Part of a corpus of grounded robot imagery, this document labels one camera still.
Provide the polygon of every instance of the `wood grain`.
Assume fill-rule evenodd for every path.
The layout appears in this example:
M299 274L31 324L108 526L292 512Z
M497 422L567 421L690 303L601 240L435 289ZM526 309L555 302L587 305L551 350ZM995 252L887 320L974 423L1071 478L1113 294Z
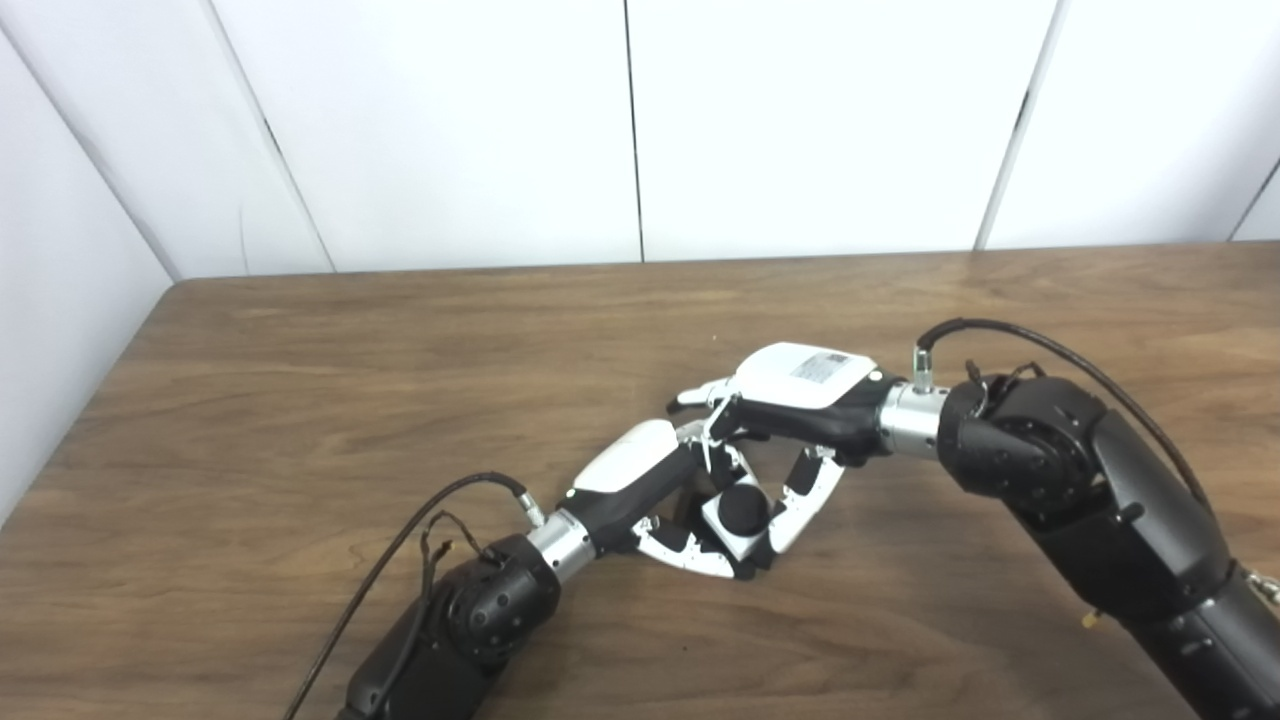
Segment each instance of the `wood grain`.
M195 281L156 307L0 532L4 716L276 717L372 557L435 488L550 502L673 392L792 340L906 369L954 315L1043 331L1121 380L1280 574L1280 243ZM1043 360L970 333L965 357ZM754 448L773 483L794 447ZM503 493L452 509L520 528ZM406 553L305 717L408 601ZM598 562L498 719L1190 719L989 501L886 459L753 583Z

